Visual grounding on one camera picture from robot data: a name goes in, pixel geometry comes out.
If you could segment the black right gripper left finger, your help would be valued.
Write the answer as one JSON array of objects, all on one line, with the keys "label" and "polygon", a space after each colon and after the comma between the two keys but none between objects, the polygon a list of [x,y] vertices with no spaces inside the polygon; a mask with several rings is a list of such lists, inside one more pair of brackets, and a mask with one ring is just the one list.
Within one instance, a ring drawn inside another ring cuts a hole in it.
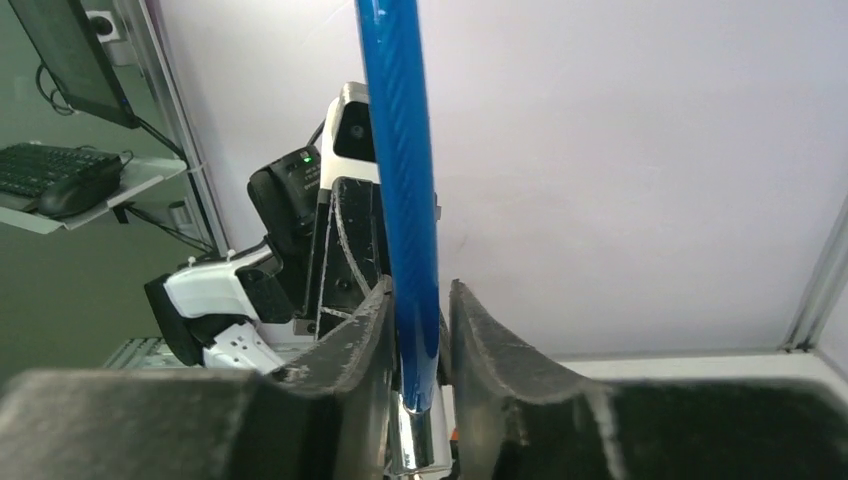
[{"label": "black right gripper left finger", "polygon": [[1,397],[5,479],[380,479],[394,371],[389,278],[269,373],[32,370]]}]

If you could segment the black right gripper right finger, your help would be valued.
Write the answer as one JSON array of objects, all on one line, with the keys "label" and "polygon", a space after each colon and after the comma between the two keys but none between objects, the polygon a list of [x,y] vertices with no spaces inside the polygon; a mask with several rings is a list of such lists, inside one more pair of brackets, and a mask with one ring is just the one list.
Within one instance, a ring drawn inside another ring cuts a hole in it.
[{"label": "black right gripper right finger", "polygon": [[847,383],[807,353],[557,362],[449,295],[464,479],[843,479]]}]

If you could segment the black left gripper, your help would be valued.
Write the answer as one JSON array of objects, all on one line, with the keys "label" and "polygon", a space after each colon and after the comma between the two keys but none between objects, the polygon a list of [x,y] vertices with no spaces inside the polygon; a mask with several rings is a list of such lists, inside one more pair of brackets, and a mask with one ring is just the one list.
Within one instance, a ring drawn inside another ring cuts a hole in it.
[{"label": "black left gripper", "polygon": [[337,178],[318,194],[303,314],[314,338],[350,318],[389,273],[380,186]]}]

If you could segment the blue cable lock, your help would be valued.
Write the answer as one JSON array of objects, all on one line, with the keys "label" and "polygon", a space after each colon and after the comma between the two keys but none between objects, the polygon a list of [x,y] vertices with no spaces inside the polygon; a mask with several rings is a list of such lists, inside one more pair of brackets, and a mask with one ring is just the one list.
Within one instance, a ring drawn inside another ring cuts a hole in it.
[{"label": "blue cable lock", "polygon": [[436,195],[414,1],[356,4],[393,285],[400,384],[390,415],[398,475],[448,470],[440,353]]}]

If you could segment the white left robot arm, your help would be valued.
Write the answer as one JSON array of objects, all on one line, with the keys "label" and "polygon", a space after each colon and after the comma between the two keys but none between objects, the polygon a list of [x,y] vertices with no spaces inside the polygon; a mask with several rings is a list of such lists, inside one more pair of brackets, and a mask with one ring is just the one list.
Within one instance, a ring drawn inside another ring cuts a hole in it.
[{"label": "white left robot arm", "polygon": [[389,271],[372,148],[301,148],[257,170],[247,192],[267,230],[257,245],[190,259],[145,287],[185,366],[274,370],[271,326],[321,338]]}]

